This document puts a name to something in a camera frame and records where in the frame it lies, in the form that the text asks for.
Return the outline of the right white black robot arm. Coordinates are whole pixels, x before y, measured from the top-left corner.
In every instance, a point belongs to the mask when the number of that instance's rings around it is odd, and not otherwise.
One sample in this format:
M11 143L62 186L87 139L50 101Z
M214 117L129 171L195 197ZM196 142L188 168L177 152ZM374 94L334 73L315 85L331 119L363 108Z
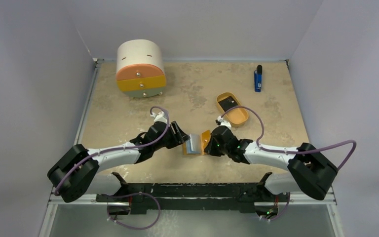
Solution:
M303 192L310 198L323 200L338 174L338 168L309 143L288 148L257 145L251 139L238 139L226 126L218 126L211 132L204 152L215 157L228 156L237 163L285 170L261 180L257 194L264 201L288 192Z

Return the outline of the orange leather card holder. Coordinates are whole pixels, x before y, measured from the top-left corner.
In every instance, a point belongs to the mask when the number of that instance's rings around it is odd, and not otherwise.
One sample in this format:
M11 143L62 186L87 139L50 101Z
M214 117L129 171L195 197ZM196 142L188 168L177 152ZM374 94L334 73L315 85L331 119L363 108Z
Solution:
M189 134L189 139L183 144L183 155L205 155L204 149L211 138L210 130L201 134Z

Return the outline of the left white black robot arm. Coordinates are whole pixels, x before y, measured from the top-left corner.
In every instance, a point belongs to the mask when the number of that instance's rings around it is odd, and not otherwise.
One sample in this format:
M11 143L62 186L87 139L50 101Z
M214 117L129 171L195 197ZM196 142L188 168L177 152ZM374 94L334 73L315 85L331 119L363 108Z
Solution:
M155 122L128 142L114 147L87 149L73 145L48 171L47 177L55 188L55 196L72 202L88 191L97 173L125 164L137 164L150 159L154 152L184 144L190 136L175 121Z

